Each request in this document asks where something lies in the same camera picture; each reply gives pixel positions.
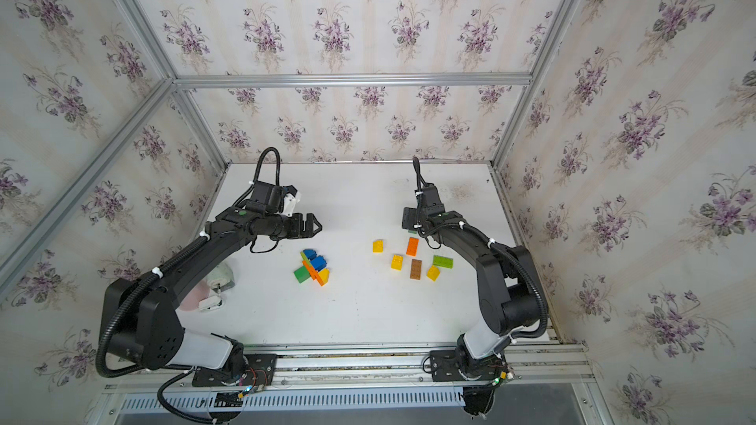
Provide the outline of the blue sloped lego brick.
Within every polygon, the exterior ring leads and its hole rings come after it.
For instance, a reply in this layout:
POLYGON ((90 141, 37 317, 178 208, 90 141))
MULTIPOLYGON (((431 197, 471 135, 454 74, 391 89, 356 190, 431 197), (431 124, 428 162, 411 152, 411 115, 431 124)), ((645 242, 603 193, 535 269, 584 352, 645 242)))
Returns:
POLYGON ((312 249, 304 249, 300 252, 300 255, 303 257, 303 259, 313 260, 317 257, 317 252, 312 249))

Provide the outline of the lime green lego plate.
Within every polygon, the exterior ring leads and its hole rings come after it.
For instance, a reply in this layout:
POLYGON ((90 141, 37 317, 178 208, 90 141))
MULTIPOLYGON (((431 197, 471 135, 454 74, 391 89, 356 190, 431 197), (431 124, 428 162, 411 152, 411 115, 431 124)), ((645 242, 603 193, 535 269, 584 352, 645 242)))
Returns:
POLYGON ((310 260, 309 260, 309 258, 307 257, 307 255, 305 254, 304 251, 300 252, 300 257, 301 257, 301 259, 303 261, 303 265, 305 265, 307 267, 311 267, 310 260))

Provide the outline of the blue square lego brick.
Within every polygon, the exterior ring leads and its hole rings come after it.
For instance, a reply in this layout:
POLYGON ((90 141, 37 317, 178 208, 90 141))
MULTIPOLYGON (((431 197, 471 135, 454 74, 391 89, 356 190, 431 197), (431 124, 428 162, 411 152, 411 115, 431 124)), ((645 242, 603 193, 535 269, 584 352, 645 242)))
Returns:
POLYGON ((320 272, 327 267, 327 262, 322 256, 317 256, 310 260, 311 266, 315 271, 320 272))

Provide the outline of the orange long lego brick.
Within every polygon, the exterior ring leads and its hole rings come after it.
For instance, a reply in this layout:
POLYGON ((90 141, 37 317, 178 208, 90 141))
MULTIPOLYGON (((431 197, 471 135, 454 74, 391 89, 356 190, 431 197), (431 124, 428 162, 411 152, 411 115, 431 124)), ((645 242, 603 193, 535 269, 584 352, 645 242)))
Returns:
POLYGON ((305 267, 305 269, 307 269, 307 271, 308 271, 311 279, 314 279, 315 281, 317 281, 317 283, 319 283, 319 285, 321 285, 321 286, 323 286, 325 284, 325 281, 324 281, 323 277, 321 277, 319 271, 317 271, 317 269, 313 268, 312 265, 311 265, 311 263, 309 263, 309 261, 305 260, 303 262, 303 266, 305 267))

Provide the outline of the small green lego brick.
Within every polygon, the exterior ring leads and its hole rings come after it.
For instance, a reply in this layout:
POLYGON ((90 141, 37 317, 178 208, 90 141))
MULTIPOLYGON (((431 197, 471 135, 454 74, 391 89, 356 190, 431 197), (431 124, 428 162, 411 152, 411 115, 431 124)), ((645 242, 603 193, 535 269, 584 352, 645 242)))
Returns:
POLYGON ((298 283, 305 283, 305 281, 309 281, 311 279, 311 275, 305 266, 300 266, 297 268, 293 274, 295 275, 295 278, 298 283))

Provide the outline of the yellow sloped lego brick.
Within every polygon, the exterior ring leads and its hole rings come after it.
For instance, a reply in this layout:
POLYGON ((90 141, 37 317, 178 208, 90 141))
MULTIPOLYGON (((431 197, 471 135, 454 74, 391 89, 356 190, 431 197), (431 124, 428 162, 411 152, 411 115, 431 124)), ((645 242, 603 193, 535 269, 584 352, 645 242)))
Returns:
POLYGON ((328 268, 324 268, 321 271, 317 273, 317 281, 319 282, 319 285, 324 286, 328 283, 330 277, 330 270, 328 268))

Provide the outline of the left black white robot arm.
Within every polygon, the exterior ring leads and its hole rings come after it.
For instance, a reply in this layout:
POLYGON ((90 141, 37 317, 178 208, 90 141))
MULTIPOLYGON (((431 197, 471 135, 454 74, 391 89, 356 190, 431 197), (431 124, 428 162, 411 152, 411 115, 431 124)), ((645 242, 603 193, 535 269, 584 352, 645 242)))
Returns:
POLYGON ((197 237, 134 281, 116 279, 104 293, 96 373, 115 379, 140 371, 174 370, 159 387, 159 404, 170 414, 195 424, 228 424, 231 414, 192 414, 172 405, 167 389, 194 373, 208 371, 223 385, 237 386, 252 369, 238 340, 185 329, 177 310, 188 294, 222 262, 258 237, 274 243, 312 238, 323 226, 314 214, 295 211, 300 200, 293 185, 265 182, 257 165, 248 188, 197 237))

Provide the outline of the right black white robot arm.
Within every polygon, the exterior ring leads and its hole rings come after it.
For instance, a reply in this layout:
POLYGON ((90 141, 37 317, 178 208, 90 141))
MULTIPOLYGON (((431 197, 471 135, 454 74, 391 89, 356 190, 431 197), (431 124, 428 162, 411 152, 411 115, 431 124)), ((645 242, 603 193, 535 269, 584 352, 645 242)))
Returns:
POLYGON ((504 350, 547 331, 547 296, 527 248, 500 243, 447 210, 437 187, 422 176, 417 157, 413 170, 417 205, 405 208, 402 228, 416 232, 432 249, 453 250, 474 268, 482 316, 454 348, 432 350, 421 367, 435 383, 465 382, 464 412, 483 417, 496 391, 514 376, 504 350))

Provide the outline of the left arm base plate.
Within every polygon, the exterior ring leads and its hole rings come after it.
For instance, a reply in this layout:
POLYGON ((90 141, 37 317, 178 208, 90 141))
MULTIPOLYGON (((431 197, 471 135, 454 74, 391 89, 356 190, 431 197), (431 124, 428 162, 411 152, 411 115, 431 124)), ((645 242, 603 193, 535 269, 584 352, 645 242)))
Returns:
POLYGON ((230 358, 220 370, 199 368, 192 379, 195 388, 253 387, 272 385, 278 356, 276 354, 245 354, 230 358))

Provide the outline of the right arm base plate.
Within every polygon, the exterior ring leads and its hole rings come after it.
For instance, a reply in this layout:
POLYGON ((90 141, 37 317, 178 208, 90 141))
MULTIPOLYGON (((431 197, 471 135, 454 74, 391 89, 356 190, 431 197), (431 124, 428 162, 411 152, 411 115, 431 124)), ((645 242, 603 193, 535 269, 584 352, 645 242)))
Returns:
POLYGON ((494 382, 509 373, 502 358, 490 355, 474 359, 456 349, 431 350, 424 368, 433 382, 494 382))

